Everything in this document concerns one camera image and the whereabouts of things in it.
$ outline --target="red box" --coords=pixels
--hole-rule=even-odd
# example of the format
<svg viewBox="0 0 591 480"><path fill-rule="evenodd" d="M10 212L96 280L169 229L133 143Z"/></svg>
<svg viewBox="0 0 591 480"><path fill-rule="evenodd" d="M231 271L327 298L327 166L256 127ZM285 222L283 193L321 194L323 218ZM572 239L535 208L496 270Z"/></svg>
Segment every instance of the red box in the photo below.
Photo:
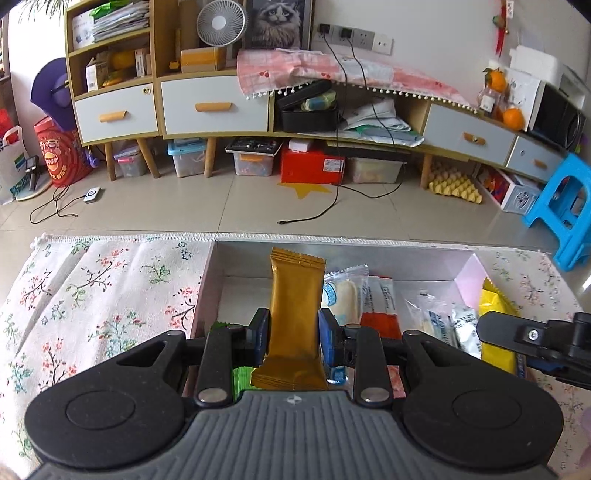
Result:
<svg viewBox="0 0 591 480"><path fill-rule="evenodd" d="M317 148L308 152L281 151L281 181L283 183L340 183L345 158L326 155Z"/></svg>

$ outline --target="label sticker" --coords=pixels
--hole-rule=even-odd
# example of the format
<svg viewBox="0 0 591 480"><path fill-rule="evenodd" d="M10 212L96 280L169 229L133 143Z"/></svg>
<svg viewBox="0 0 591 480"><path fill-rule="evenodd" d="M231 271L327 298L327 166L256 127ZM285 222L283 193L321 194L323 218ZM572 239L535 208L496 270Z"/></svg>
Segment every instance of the label sticker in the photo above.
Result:
<svg viewBox="0 0 591 480"><path fill-rule="evenodd" d="M324 171L335 171L340 172L343 165L343 161L338 158L325 158L324 159Z"/></svg>

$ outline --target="black circular pad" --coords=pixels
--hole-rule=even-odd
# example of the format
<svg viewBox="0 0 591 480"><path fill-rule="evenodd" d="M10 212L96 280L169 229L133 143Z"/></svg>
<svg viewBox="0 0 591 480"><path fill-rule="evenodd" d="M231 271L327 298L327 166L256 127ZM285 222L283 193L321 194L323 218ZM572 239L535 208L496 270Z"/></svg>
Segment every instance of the black circular pad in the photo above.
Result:
<svg viewBox="0 0 591 480"><path fill-rule="evenodd" d="M521 417L519 403L509 395L491 390L472 390L452 404L456 417L480 429L504 429Z"/></svg>
<svg viewBox="0 0 591 480"><path fill-rule="evenodd" d="M562 433L554 398L498 368L435 368L410 392L402 419L432 455L480 471L546 463Z"/></svg>
<svg viewBox="0 0 591 480"><path fill-rule="evenodd" d="M43 461L98 470L137 463L166 449L184 420L180 395L161 375L100 364L33 399L25 427Z"/></svg>
<svg viewBox="0 0 591 480"><path fill-rule="evenodd" d="M99 390L83 393L68 403L66 415L81 429L106 430L121 425L134 410L133 398L120 392Z"/></svg>

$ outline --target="microwave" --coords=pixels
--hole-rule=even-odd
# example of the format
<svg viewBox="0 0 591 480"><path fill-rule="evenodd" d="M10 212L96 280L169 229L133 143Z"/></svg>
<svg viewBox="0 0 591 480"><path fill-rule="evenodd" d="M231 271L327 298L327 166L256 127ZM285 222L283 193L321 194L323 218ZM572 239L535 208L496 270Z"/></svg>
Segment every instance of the microwave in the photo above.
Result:
<svg viewBox="0 0 591 480"><path fill-rule="evenodd" d="M519 70L504 70L511 87L509 103L521 109L527 132L556 148L574 152L587 121L583 113L549 83Z"/></svg>

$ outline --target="cat poster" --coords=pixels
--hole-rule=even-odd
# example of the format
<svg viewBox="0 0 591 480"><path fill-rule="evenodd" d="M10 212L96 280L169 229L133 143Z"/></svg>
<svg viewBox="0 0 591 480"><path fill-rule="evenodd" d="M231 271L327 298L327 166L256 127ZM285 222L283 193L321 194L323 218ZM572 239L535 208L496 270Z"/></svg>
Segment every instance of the cat poster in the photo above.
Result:
<svg viewBox="0 0 591 480"><path fill-rule="evenodd" d="M247 48L308 50L312 0L249 0Z"/></svg>

